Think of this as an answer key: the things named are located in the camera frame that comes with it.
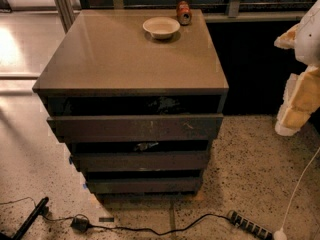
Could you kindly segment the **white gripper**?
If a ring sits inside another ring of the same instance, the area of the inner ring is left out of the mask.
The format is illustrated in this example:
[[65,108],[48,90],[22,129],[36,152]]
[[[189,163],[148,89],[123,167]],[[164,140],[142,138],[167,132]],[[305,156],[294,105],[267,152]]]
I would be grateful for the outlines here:
[[309,9],[298,24],[274,41],[281,49],[293,49],[298,61],[312,65],[300,75],[291,74],[286,82],[275,131],[293,136],[320,107],[320,0]]

